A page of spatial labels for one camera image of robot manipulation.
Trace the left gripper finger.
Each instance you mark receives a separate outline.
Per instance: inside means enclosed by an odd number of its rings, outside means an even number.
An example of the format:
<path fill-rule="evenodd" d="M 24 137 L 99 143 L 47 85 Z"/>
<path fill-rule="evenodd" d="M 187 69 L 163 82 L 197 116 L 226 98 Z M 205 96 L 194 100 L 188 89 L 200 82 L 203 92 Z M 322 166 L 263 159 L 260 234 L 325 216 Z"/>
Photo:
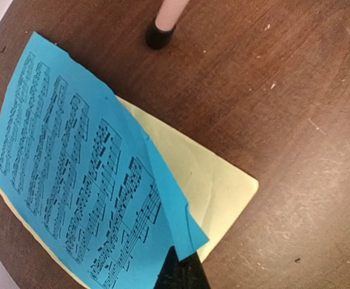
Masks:
<path fill-rule="evenodd" d="M 178 260 L 174 246 L 168 250 L 154 289 L 211 289 L 197 252 Z"/>

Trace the blue sheet music paper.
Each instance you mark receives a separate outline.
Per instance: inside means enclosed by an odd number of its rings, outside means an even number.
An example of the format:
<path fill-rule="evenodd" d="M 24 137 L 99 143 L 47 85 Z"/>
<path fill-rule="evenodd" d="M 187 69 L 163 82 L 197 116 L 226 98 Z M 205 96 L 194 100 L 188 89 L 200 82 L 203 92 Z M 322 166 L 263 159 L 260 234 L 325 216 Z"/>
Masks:
<path fill-rule="evenodd" d="M 0 189 L 89 288 L 153 288 L 170 249 L 185 259 L 209 240 L 133 115 L 37 33 L 2 105 Z"/>

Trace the pink music stand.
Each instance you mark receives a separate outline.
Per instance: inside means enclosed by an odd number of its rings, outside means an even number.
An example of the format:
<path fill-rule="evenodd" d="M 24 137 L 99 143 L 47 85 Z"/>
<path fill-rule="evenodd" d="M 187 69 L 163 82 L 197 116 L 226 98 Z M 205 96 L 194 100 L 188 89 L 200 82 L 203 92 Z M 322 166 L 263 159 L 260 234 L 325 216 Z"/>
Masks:
<path fill-rule="evenodd" d="M 147 27 L 146 45 L 153 50 L 166 47 L 173 36 L 177 22 L 190 0 L 163 0 L 154 20 Z"/>

